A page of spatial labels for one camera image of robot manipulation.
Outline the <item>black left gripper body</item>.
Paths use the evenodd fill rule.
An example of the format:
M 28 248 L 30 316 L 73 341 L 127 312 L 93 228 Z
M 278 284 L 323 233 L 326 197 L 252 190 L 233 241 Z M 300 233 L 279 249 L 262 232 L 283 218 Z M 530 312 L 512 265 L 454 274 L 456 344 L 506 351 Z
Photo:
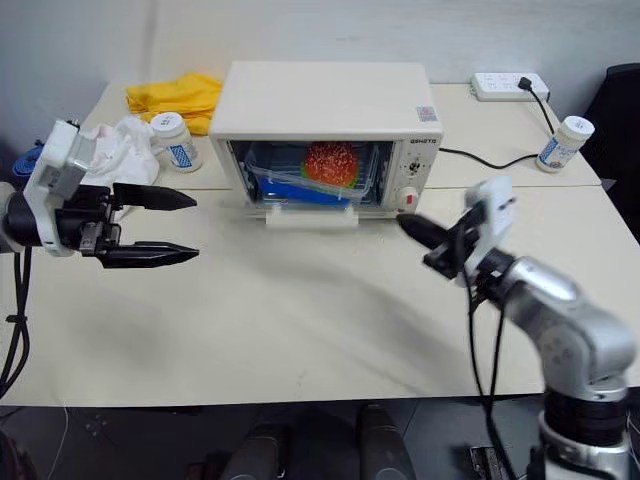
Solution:
M 80 185 L 55 211 L 61 244 L 84 257 L 105 256 L 119 245 L 121 227 L 115 216 L 122 208 L 109 187 Z

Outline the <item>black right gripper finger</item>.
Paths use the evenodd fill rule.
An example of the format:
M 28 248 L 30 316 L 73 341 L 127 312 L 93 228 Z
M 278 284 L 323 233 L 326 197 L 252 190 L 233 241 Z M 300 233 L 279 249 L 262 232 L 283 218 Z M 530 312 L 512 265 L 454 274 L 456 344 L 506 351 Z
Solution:
M 407 235 L 446 235 L 448 230 L 417 214 L 401 213 L 396 216 L 401 229 Z
M 408 235 L 417 243 L 423 245 L 427 249 L 436 249 L 440 245 L 444 244 L 448 240 L 448 233 L 446 235 Z

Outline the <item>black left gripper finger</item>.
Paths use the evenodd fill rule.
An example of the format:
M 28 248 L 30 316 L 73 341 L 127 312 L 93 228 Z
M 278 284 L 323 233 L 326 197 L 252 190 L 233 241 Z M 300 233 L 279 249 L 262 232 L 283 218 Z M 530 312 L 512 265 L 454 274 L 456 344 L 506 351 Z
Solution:
M 97 256 L 105 269 L 151 269 L 189 261 L 198 249 L 170 242 L 140 241 L 107 248 Z
M 175 211 L 197 205 L 197 201 L 189 195 L 163 186 L 114 183 L 112 191 L 115 203 L 121 207 Z

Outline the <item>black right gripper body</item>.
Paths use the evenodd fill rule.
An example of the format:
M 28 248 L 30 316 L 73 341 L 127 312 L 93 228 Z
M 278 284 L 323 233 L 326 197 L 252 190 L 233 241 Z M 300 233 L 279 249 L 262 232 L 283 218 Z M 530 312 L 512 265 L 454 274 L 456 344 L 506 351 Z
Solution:
M 446 231 L 445 240 L 435 250 L 423 257 L 423 264 L 448 280 L 454 280 L 461 272 L 479 240 L 481 208 L 468 209 L 457 223 Z

